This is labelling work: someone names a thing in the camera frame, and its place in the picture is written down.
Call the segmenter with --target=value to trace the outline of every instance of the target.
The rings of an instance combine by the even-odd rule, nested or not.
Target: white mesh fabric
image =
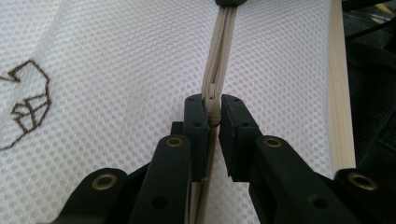
[[[245,102],[263,134],[284,138],[326,176],[330,8],[330,0],[247,1],[237,9],[223,88]],[[224,178],[218,154],[206,223],[258,223],[248,185]]]
[[[52,221],[84,176],[149,162],[171,122],[183,120],[184,99],[200,92],[219,11],[211,0],[45,3],[12,1],[2,12],[0,76],[33,59],[50,79],[52,102],[40,127],[0,152],[2,223]],[[0,90],[43,88],[27,83],[24,91],[0,80]],[[0,106],[6,119],[12,105]]]

